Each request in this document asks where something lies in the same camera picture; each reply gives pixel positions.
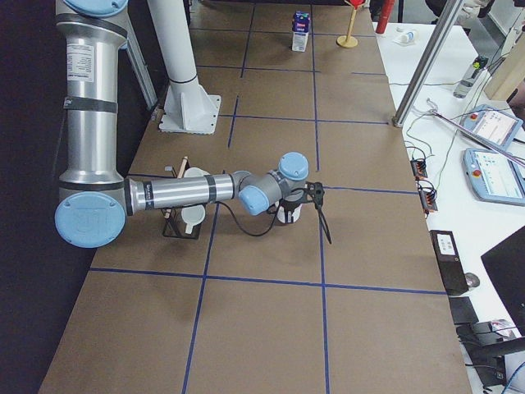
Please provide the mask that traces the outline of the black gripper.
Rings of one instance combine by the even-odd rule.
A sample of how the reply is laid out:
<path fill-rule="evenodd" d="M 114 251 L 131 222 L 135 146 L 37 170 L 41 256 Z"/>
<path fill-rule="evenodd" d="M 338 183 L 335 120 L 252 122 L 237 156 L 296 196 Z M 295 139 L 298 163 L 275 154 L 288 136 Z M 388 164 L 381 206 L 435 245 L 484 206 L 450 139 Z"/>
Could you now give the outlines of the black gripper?
<path fill-rule="evenodd" d="M 290 195 L 282 200 L 282 208 L 288 212 L 294 212 L 301 204 L 306 201 L 303 189 L 292 190 Z"/>

